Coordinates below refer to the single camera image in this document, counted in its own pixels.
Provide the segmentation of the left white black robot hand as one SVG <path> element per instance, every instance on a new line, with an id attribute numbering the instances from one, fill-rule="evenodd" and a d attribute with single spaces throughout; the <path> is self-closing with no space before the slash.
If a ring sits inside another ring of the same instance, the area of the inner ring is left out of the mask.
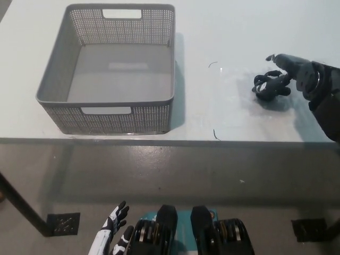
<path id="1" fill-rule="evenodd" d="M 133 226 L 127 227 L 112 250 L 110 250 L 110 245 L 114 235 L 126 224 L 125 218 L 128 215 L 129 209 L 130 207 L 126 205 L 126 201 L 123 201 L 111 212 L 102 228 L 97 232 L 88 255 L 124 254 L 133 234 Z"/>

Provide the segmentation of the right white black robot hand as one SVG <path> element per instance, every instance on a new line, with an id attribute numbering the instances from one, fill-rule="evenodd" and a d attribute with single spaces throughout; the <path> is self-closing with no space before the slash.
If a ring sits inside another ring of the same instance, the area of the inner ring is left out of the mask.
<path id="1" fill-rule="evenodd" d="M 306 100 L 313 101 L 324 96 L 325 69 L 320 64 L 287 54 L 272 54 L 266 57 L 266 61 L 272 61 L 286 71 Z"/>

